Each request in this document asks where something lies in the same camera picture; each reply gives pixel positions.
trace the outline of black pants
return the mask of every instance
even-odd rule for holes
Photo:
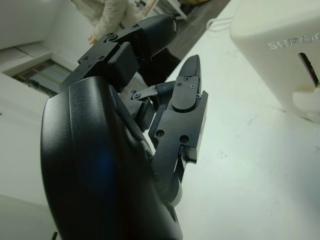
[[[155,55],[151,62],[140,67],[138,73],[148,86],[152,86],[163,83],[179,63],[180,60],[165,48]]]

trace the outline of gray floor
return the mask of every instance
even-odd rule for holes
[[[169,45],[170,52],[182,59],[206,31],[209,19],[216,18],[230,0],[211,0],[198,4],[188,15],[188,21],[179,20],[178,33]]]

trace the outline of white device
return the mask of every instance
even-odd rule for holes
[[[286,110],[320,123],[319,0],[240,0],[230,35]]]

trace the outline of window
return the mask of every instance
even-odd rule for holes
[[[69,70],[56,62],[47,60],[18,73],[13,78],[53,97],[59,93],[59,85],[70,73]]]

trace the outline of human hand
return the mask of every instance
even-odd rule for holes
[[[88,38],[88,42],[89,44],[95,44],[96,42],[98,42],[98,40],[95,39],[95,37],[91,34]]]

